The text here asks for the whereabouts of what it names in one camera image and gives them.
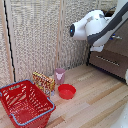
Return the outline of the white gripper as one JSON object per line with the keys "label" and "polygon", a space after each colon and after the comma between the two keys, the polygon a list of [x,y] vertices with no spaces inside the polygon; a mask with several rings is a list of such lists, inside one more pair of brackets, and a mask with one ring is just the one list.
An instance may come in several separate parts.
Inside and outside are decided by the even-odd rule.
{"label": "white gripper", "polygon": [[101,52],[104,48],[104,45],[101,46],[91,46],[90,51],[91,52]]}

